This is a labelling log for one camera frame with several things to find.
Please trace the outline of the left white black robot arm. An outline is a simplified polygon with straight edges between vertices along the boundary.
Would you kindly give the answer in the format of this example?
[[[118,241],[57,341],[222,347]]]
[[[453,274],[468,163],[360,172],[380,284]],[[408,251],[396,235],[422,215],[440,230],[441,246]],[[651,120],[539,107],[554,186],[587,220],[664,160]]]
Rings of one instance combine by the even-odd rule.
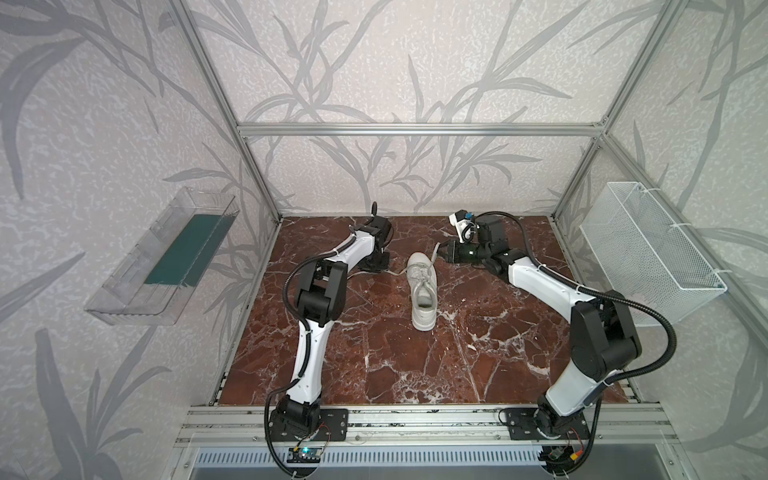
[[[284,284],[282,300],[299,322],[299,345],[290,383],[267,396],[270,403],[283,395],[274,410],[265,411],[271,440],[309,438],[320,428],[322,368],[332,327],[345,308],[348,274],[379,273],[389,266],[392,225],[377,208],[373,204],[370,218],[351,227],[341,244],[300,262]]]

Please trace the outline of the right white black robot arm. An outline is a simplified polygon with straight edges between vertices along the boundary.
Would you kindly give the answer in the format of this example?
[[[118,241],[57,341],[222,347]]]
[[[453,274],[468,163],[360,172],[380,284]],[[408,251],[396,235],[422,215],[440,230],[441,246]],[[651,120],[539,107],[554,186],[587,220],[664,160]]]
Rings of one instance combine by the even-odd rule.
[[[510,246],[505,220],[516,225],[516,216],[502,211],[474,215],[459,210],[450,215],[457,239],[444,242],[437,254],[452,264],[481,265],[507,284],[535,296],[570,325],[570,360],[557,381],[543,394],[533,417],[540,434],[557,439],[582,417],[614,383],[654,372],[665,366],[677,350],[671,322],[656,310],[610,290],[581,285],[540,262],[527,235],[520,249]],[[653,318],[666,333],[663,353],[651,363],[632,369],[642,353],[632,313]]]

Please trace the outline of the white sneaker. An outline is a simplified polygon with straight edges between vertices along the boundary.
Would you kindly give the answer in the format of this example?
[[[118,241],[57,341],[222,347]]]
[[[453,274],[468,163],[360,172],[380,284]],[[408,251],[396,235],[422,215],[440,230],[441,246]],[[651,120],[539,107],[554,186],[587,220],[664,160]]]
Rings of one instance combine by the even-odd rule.
[[[430,331],[437,320],[438,288],[435,267],[421,252],[408,260],[406,277],[411,294],[411,319],[416,330]]]

